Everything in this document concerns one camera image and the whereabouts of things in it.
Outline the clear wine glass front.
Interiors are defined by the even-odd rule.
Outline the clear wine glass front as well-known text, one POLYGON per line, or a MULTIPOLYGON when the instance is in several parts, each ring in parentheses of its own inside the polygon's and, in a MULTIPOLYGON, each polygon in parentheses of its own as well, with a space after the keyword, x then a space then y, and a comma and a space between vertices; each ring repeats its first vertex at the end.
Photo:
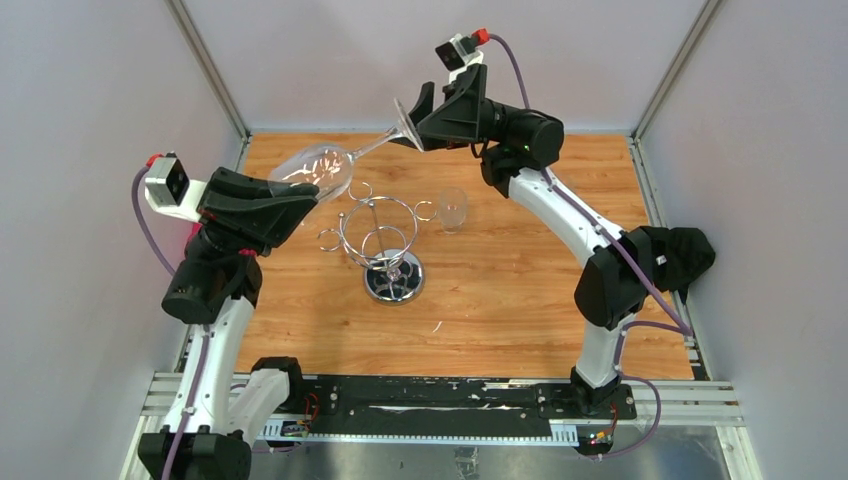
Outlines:
POLYGON ((444 233, 458 233, 465 224, 467 214, 468 197, 463 189, 448 187, 440 193, 437 217, 444 233))

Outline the clear wine glass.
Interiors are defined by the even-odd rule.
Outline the clear wine glass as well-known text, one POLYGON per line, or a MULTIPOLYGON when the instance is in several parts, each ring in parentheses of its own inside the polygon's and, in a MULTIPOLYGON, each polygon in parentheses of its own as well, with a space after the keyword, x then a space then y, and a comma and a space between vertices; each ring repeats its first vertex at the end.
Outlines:
POLYGON ((308 146, 272 170, 268 185, 273 196, 311 192, 318 202, 330 201, 344 193, 354 178, 357 161, 392 140, 408 140, 419 152, 423 140, 406 108, 397 99, 397 122, 381 136, 355 149, 336 143, 308 146))
POLYGON ((468 197, 463 189, 448 187, 440 193, 437 217, 444 233, 458 233, 465 224, 467 214, 468 197))

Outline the clear wine glass back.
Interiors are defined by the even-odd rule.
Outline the clear wine glass back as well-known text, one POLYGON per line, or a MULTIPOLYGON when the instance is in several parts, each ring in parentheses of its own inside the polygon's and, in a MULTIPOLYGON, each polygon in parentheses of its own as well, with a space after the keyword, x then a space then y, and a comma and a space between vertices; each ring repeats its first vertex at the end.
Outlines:
POLYGON ((419 152, 423 140, 406 108, 397 99, 397 122, 381 136, 355 149, 336 143, 308 146, 272 170, 268 185, 273 196, 311 192, 318 202, 330 201, 344 193, 354 178, 357 161, 392 140, 408 140, 419 152))

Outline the chrome wine glass rack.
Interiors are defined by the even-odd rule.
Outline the chrome wine glass rack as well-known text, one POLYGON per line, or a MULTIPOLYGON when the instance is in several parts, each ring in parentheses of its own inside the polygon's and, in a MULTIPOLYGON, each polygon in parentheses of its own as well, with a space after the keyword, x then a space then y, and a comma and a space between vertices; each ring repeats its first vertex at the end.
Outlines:
POLYGON ((316 238, 336 237, 323 252, 341 251, 362 268, 364 290, 377 303, 390 306, 407 304, 418 297, 425 286, 422 261, 412 252, 425 223, 438 217, 434 202, 422 200, 410 205, 387 195, 378 195, 367 182, 368 189, 357 197, 353 188, 347 194, 355 202, 348 211, 337 216, 335 227, 321 230, 316 238))

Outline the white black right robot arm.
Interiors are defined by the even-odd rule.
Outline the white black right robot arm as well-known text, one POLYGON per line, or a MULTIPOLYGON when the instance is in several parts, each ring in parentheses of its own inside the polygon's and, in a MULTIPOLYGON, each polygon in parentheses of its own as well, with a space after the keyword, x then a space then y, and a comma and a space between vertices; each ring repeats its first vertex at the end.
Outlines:
POLYGON ((627 328, 633 326, 652 284, 651 239, 644 228, 625 231, 609 222, 553 173, 564 144, 563 123, 528 105, 487 95, 487 67, 470 65, 444 86, 435 103, 433 82, 421 86, 410 112, 415 148, 469 147, 485 183, 541 220, 582 268, 574 301, 584 317, 581 352, 562 396, 584 417, 615 408, 625 391, 621 370, 627 328))

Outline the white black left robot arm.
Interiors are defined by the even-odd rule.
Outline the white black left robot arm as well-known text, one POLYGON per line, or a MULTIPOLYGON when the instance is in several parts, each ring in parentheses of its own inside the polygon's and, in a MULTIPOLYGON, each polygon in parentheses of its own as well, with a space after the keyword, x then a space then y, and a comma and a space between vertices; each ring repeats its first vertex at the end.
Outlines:
POLYGON ((319 190, 226 168, 197 181, 172 155, 155 156, 134 184, 155 212, 198 227, 161 302, 189 328, 191 346, 176 397, 161 429, 142 435, 139 459, 154 479, 245 479, 270 416, 298 411, 307 390, 292 357, 260 359, 243 389, 232 390, 263 283, 258 260, 318 205, 319 190))

